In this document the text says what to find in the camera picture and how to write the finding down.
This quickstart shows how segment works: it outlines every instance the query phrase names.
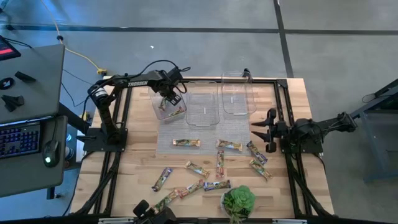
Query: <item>clear plastic bin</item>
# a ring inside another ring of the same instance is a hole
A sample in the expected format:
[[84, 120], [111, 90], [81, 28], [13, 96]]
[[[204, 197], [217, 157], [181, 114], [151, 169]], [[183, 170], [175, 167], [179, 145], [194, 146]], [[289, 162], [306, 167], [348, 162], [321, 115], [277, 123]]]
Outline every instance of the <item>clear plastic bin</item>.
[[187, 83], [187, 123], [190, 128], [213, 129], [220, 121], [218, 85], [213, 81]]
[[243, 73], [225, 72], [221, 77], [223, 115], [226, 119], [248, 119], [257, 108], [254, 103], [252, 76]]
[[152, 106], [154, 107], [157, 119], [171, 121], [179, 117], [183, 118], [183, 116], [185, 116], [187, 106], [185, 105], [182, 95], [177, 89], [174, 89], [174, 92], [181, 97], [181, 101], [175, 106], [166, 101], [164, 97], [159, 94], [159, 92], [155, 93], [151, 88], [148, 88], [148, 94], [150, 96], [150, 100], [152, 101]]

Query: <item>gray floor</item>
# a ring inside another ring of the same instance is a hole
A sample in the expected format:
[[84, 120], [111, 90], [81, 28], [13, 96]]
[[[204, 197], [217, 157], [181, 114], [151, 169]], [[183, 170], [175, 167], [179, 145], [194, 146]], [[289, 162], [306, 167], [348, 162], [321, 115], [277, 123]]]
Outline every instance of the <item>gray floor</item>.
[[[276, 29], [272, 0], [46, 0], [60, 24], [110, 27], [211, 27]], [[280, 0], [286, 29], [396, 30], [393, 0]], [[37, 0], [10, 0], [0, 21], [52, 25]], [[12, 32], [8, 38], [32, 46], [57, 44], [54, 31]], [[109, 74], [134, 73], [157, 59], [171, 59], [184, 75], [214, 76], [247, 67], [255, 77], [286, 77], [279, 34], [193, 32], [62, 32], [67, 45], [92, 58]], [[287, 35], [294, 77], [304, 78], [313, 118], [328, 119], [362, 105], [363, 95], [397, 78], [398, 39], [376, 35]], [[65, 69], [95, 82], [100, 77], [87, 61], [66, 53]], [[153, 68], [169, 68], [157, 65]], [[63, 82], [75, 102], [84, 100], [88, 85], [68, 74]], [[61, 102], [76, 114], [62, 91]], [[331, 133], [325, 139], [325, 163], [331, 199], [345, 218], [397, 222], [398, 180], [365, 184], [374, 172], [373, 156], [361, 128], [355, 133]], [[0, 220], [61, 215], [70, 200], [76, 171], [68, 171], [57, 192], [64, 198], [46, 201], [40, 190], [0, 198]]]

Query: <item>keyboard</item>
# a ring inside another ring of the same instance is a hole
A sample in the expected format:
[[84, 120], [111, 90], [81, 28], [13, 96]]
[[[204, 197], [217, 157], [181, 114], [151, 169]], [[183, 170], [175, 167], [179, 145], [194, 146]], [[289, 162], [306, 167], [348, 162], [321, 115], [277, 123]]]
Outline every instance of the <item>keyboard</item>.
[[39, 122], [0, 127], [0, 159], [39, 152], [39, 142]]

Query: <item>wooden tabletop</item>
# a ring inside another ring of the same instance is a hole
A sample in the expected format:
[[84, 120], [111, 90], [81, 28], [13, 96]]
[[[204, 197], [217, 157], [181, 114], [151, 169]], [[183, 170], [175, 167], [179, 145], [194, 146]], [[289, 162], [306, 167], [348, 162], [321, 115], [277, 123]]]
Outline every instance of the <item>wooden tabletop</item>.
[[[288, 78], [289, 93], [295, 119], [311, 118], [310, 105], [305, 91], [304, 80], [301, 78]], [[250, 122], [263, 121], [270, 108], [276, 108], [274, 87], [270, 84], [253, 85], [254, 100], [257, 111], [251, 115]], [[119, 119], [124, 107], [123, 91]], [[282, 104], [287, 118], [284, 97]], [[156, 154], [159, 120], [154, 113], [151, 100], [146, 87], [132, 89], [130, 110], [127, 128], [129, 137], [124, 153], [122, 153], [116, 190], [114, 193], [113, 217], [132, 217], [132, 210], [142, 200], [147, 200], [150, 205], [155, 205], [169, 194], [174, 188], [183, 189], [198, 179], [200, 175], [184, 169], [184, 164], [191, 160], [193, 163], [211, 171], [207, 181], [217, 181], [216, 156]], [[99, 127], [100, 117], [96, 112], [93, 126]], [[264, 128], [250, 126], [251, 131], [262, 131]], [[256, 196], [254, 211], [251, 218], [289, 218], [294, 217], [292, 199], [290, 196], [289, 180], [284, 155], [280, 153], [279, 146], [275, 153], [265, 152], [265, 143], [257, 136], [251, 134], [253, 143], [268, 158], [265, 168], [274, 176], [266, 182], [256, 171], [249, 166], [251, 156], [226, 156], [224, 179], [229, 179], [233, 187], [247, 185]], [[305, 176], [309, 189], [317, 200], [330, 213], [333, 213], [328, 184], [322, 163], [311, 154], [303, 154]], [[81, 166], [71, 212], [77, 211], [89, 199], [94, 189], [98, 186], [103, 163], [104, 153], [95, 152], [87, 157]], [[151, 187], [155, 184], [165, 167], [174, 171], [167, 179], [159, 192], [154, 192]], [[104, 190], [101, 211], [106, 205], [109, 184]], [[183, 200], [176, 198], [169, 207], [177, 217], [226, 217], [220, 209], [220, 197], [226, 189], [205, 192], [198, 190]], [[304, 211], [301, 190], [297, 191], [300, 208]]]

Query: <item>potted plant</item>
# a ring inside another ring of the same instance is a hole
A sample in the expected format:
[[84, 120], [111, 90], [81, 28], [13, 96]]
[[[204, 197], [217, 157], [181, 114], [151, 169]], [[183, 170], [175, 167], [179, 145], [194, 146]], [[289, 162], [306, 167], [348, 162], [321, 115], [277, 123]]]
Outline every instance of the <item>potted plant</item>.
[[221, 196], [221, 209], [230, 217], [230, 223], [239, 224], [247, 219], [254, 207], [256, 197], [249, 187], [241, 185], [231, 189]]

